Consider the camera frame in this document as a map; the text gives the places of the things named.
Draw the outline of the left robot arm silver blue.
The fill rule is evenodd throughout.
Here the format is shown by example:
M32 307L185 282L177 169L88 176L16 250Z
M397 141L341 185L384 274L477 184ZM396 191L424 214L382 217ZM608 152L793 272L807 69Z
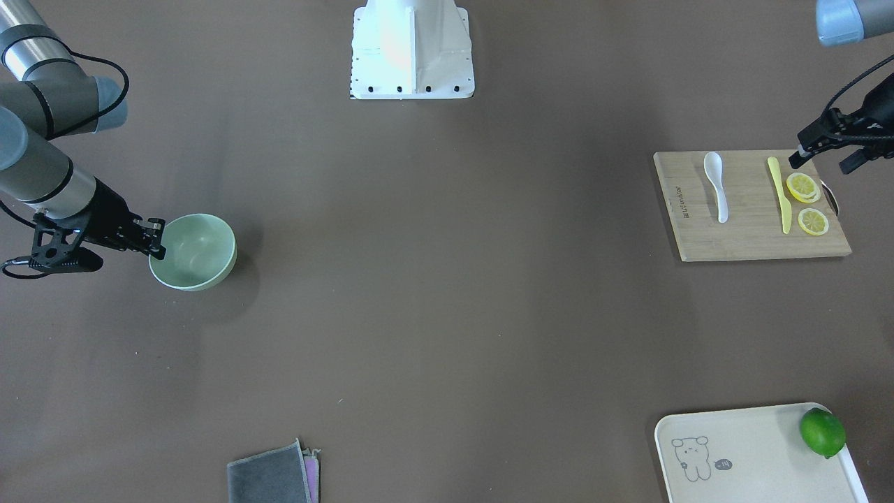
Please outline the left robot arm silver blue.
M820 43L836 47L874 38L893 31L891 1L818 1L815 25ZM836 92L821 114L798 133L798 149L789 157L792 169L799 169L816 155L829 150L856 146L840 162L843 174L851 174L869 161L893 155L893 77L890 75L871 89L862 105L853 112L841 112L834 103L844 92L866 76L892 62L892 57L869 67Z

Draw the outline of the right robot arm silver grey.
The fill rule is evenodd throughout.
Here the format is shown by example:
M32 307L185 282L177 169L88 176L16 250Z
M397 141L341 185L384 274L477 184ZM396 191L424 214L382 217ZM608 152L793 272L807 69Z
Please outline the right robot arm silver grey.
M70 49L29 1L2 3L2 67L13 76L2 84L2 192L33 211L31 260L45 268L99 263L83 242L165 257L165 221L133 213L54 145L125 123L124 68Z

